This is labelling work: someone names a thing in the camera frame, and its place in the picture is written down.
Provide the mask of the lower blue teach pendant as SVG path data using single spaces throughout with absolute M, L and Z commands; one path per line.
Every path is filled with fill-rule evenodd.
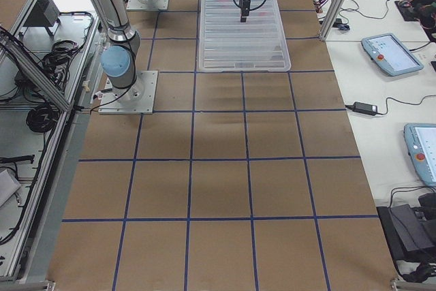
M 435 124 L 408 123 L 403 135 L 408 154 L 419 179 L 435 186 Z

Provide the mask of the clear plastic box lid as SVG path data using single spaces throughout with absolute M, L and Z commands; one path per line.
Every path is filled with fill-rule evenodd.
M 252 0 L 257 5 L 263 0 Z M 201 0 L 198 70 L 284 72 L 290 54 L 277 0 L 266 0 L 240 21 L 233 0 Z

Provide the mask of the blue teach pendant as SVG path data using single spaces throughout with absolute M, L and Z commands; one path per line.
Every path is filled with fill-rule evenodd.
M 408 123 L 403 135 L 408 154 L 419 179 L 435 186 L 435 124 Z
M 360 43 L 374 64 L 388 76 L 410 74 L 424 68 L 423 64 L 392 33 L 365 37 Z

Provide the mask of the black power adapter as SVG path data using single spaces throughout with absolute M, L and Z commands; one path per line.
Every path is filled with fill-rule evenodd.
M 377 106 L 373 104 L 367 104 L 362 102 L 354 102 L 353 109 L 354 112 L 360 114 L 366 114 L 370 116 L 375 116 L 378 114 Z

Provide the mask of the grey box on shelf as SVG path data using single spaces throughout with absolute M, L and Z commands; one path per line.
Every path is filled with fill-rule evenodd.
M 43 27 L 53 36 L 60 25 L 60 11 L 53 0 L 37 0 L 23 27 Z

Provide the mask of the person in black clothes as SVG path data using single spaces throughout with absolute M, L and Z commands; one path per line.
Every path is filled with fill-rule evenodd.
M 435 33 L 435 0 L 411 0 L 411 5 L 422 26 Z

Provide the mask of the upper blue teach pendant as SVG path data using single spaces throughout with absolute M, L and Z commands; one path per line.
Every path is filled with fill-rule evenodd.
M 374 64 L 388 76 L 410 74 L 424 68 L 423 64 L 392 33 L 365 37 L 360 43 Z

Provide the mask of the black laptop bottom right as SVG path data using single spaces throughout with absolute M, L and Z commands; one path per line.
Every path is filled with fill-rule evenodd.
M 393 260 L 435 262 L 435 209 L 379 206 L 377 213 Z

